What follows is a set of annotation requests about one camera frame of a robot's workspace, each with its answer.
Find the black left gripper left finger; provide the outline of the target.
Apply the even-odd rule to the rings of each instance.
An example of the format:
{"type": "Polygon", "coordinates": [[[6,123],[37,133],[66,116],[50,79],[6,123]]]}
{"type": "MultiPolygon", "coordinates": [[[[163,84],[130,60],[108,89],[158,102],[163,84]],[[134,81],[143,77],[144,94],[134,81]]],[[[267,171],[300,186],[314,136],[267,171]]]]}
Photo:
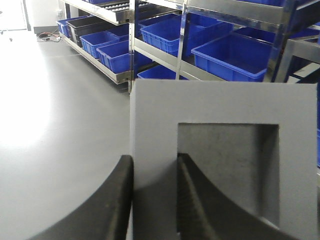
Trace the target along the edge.
{"type": "Polygon", "coordinates": [[[32,239],[126,239],[133,185],[133,158],[122,155],[107,179],[83,204],[32,239]]]}

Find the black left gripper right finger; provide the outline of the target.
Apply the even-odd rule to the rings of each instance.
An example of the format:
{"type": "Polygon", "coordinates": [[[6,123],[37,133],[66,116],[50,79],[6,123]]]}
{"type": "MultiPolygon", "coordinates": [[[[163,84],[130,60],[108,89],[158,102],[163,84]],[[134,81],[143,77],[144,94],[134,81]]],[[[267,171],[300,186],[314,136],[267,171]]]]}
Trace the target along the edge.
{"type": "Polygon", "coordinates": [[[292,240],[224,195],[187,153],[177,156],[177,232],[182,240],[292,240]]]}

